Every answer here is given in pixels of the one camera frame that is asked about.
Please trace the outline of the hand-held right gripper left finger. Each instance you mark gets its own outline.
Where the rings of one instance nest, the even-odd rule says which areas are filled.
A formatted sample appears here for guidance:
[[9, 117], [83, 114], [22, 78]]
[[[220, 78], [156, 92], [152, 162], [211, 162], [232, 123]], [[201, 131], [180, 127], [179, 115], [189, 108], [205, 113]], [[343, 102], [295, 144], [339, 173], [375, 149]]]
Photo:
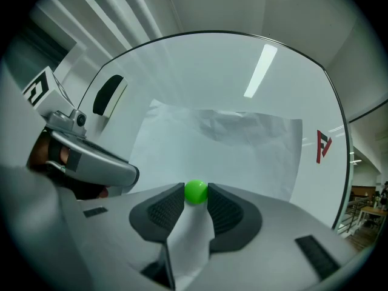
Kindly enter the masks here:
[[175, 291], [167, 238], [184, 209], [184, 183], [104, 199], [69, 193], [69, 229], [88, 291]]

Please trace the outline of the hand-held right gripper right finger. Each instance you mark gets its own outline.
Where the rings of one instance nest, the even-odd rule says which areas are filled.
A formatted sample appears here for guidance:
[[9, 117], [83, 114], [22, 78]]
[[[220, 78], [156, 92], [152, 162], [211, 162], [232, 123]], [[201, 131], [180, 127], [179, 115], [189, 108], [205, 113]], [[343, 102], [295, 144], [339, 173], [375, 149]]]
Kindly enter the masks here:
[[361, 258], [336, 231], [285, 201], [209, 184], [215, 237], [193, 291], [339, 291]]

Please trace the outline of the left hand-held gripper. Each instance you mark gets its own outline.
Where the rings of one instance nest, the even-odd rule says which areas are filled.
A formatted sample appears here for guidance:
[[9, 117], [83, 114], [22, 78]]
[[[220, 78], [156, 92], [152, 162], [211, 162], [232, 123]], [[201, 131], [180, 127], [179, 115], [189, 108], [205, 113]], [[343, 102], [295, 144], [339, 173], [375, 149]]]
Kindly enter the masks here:
[[71, 178], [92, 184], [131, 187], [137, 183], [137, 167], [85, 139], [87, 116], [73, 105], [49, 66], [34, 77], [22, 94], [44, 118], [46, 127], [53, 130], [52, 139], [69, 148], [66, 164], [51, 160], [52, 166]]

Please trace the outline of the white paper sheet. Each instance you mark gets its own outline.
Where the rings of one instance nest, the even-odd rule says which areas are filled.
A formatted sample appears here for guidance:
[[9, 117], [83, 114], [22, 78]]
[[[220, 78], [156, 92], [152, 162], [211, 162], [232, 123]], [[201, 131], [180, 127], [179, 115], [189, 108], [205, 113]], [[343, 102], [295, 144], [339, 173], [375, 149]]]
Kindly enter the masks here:
[[194, 110], [154, 100], [130, 156], [140, 171], [133, 191], [200, 180], [288, 201], [302, 135], [300, 119]]

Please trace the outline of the green round magnet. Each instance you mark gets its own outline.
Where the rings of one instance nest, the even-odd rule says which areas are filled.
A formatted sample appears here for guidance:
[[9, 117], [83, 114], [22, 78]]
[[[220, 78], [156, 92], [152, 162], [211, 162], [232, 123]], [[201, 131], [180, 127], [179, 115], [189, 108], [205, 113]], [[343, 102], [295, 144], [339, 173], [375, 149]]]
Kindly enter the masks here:
[[201, 204], [208, 198], [208, 185], [204, 181], [194, 179], [184, 186], [184, 196], [191, 204]]

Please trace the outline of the black-framed whiteboard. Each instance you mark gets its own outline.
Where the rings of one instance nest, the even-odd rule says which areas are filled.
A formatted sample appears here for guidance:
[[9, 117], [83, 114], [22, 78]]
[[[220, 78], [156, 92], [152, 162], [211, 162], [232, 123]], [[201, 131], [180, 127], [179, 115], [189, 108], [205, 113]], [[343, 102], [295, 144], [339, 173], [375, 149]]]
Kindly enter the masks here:
[[[107, 119], [93, 113], [93, 103], [114, 75], [122, 76], [127, 87]], [[349, 132], [338, 94], [318, 63], [278, 42], [237, 33], [198, 32], [152, 41], [119, 55], [93, 77], [79, 104], [87, 115], [87, 137], [130, 162], [154, 100], [302, 120], [301, 157], [287, 202], [337, 226], [349, 182]]]

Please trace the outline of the black whiteboard eraser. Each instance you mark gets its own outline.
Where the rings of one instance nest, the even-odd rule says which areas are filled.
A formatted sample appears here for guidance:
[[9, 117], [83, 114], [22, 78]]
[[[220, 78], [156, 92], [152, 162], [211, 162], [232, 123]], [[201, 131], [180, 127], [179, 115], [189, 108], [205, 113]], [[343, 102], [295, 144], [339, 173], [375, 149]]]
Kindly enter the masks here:
[[120, 75], [109, 78], [97, 92], [93, 113], [109, 119], [127, 87], [127, 81]]

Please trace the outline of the person's left hand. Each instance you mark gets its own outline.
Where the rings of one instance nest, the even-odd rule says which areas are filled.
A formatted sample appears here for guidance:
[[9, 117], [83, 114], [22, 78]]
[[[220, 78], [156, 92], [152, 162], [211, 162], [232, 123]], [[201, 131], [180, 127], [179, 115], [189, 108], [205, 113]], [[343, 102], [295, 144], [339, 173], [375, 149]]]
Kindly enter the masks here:
[[46, 175], [56, 185], [71, 190], [76, 199], [107, 198], [109, 191], [106, 186], [79, 181], [47, 164], [47, 161], [55, 161], [65, 166], [69, 153], [68, 147], [53, 139], [49, 132], [43, 131], [31, 151], [27, 165], [31, 170]]

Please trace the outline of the black metal railing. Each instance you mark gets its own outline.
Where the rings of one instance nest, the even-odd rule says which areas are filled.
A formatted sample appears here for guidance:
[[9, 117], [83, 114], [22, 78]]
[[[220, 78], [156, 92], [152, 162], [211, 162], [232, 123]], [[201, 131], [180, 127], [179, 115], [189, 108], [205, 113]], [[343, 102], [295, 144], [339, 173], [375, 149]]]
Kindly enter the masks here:
[[341, 218], [340, 224], [337, 227], [337, 234], [346, 239], [352, 236], [358, 230], [360, 223], [361, 209], [366, 206], [367, 199], [357, 197], [350, 201], [345, 209], [344, 215]]

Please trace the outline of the wooden table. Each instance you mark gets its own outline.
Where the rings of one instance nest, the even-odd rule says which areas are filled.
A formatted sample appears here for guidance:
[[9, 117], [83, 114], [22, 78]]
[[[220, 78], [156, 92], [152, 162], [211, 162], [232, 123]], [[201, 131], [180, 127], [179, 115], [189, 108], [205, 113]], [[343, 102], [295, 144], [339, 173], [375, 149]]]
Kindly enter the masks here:
[[384, 211], [383, 209], [379, 209], [379, 208], [373, 208], [373, 207], [370, 207], [370, 206], [365, 206], [365, 207], [360, 209], [360, 214], [359, 214], [358, 219], [357, 219], [357, 224], [360, 223], [362, 217], [365, 214], [382, 216], [383, 217], [383, 221], [385, 221], [385, 219], [386, 219], [386, 217], [388, 215], [388, 211]]

